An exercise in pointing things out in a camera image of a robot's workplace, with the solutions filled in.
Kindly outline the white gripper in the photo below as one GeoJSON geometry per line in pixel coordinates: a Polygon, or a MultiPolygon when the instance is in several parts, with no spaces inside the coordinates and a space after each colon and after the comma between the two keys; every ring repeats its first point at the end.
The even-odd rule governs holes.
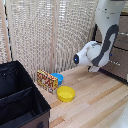
{"type": "Polygon", "coordinates": [[[89,66],[89,67],[88,67],[88,72],[98,72],[99,69],[100,69],[100,67],[89,66]]]}

